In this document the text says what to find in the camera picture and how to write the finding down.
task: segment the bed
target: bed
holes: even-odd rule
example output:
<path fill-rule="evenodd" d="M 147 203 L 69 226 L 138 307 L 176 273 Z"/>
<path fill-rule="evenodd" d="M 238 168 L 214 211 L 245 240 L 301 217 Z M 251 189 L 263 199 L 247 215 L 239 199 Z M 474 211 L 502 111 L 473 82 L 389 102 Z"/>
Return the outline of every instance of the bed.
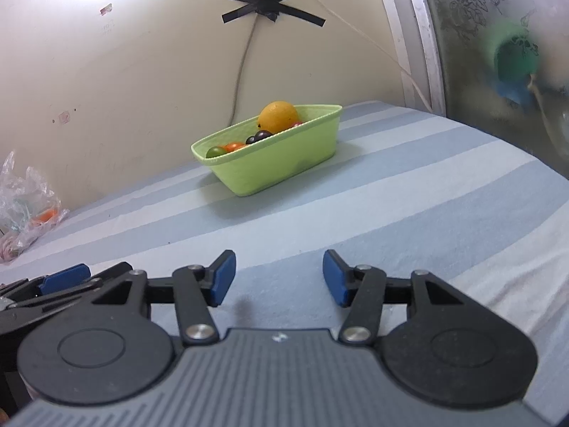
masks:
<path fill-rule="evenodd" d="M 69 216 L 0 267 L 2 282 L 77 263 L 125 260 L 150 277 L 237 254 L 212 311 L 228 327 L 339 328 L 325 249 L 392 276 L 428 269 L 514 323 L 539 353 L 527 403 L 569 410 L 569 182 L 536 158 L 458 122 L 382 102 L 346 107 L 336 155 L 259 194 L 235 197 L 190 163 Z M 381 332 L 405 319 L 384 310 Z M 153 320 L 177 333 L 173 307 Z"/>

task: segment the clear plastic bag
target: clear plastic bag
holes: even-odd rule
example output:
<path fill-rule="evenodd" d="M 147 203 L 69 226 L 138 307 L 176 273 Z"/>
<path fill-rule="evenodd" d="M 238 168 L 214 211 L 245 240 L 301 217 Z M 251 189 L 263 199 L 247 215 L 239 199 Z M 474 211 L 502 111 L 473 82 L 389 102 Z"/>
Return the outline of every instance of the clear plastic bag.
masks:
<path fill-rule="evenodd" d="M 17 257 L 68 213 L 36 169 L 16 176 L 14 152 L 8 154 L 0 173 L 0 262 Z"/>

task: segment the ribbed gray surface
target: ribbed gray surface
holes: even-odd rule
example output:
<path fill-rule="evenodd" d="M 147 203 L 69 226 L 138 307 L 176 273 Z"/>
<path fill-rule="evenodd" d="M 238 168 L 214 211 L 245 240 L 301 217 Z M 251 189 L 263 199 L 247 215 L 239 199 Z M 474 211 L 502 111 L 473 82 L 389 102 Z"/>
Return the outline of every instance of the ribbed gray surface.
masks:
<path fill-rule="evenodd" d="M 35 401 L 9 427 L 545 427 L 522 404 L 483 412 L 431 406 L 401 391 L 367 349 L 326 330 L 233 330 L 186 350 L 145 394 L 103 408 Z"/>

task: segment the wall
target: wall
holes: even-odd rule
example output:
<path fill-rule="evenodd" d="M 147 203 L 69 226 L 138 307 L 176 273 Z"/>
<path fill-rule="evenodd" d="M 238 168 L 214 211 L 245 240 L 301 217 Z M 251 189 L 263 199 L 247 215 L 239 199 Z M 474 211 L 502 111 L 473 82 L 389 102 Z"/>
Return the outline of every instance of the wall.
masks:
<path fill-rule="evenodd" d="M 382 0 L 323 0 L 395 55 Z M 111 3 L 112 12 L 100 9 Z M 402 105 L 399 70 L 327 19 L 262 18 L 238 119 L 268 102 Z M 69 208 L 191 159 L 223 128 L 253 16 L 223 24 L 231 0 L 0 0 L 0 155 L 37 166 Z"/>

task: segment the plastic basket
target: plastic basket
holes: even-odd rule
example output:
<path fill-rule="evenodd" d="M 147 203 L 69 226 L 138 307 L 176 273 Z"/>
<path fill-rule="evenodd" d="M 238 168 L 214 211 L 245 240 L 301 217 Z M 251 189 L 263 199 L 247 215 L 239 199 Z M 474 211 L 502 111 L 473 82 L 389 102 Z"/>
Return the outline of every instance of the plastic basket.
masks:
<path fill-rule="evenodd" d="M 257 131 L 257 117 L 206 136 L 192 145 L 192 152 L 203 165 L 237 196 L 248 196 L 329 159 L 336 152 L 336 137 L 342 106 L 295 106 L 299 127 L 277 133 L 257 143 L 223 156 L 206 159 L 212 146 L 239 141 Z"/>

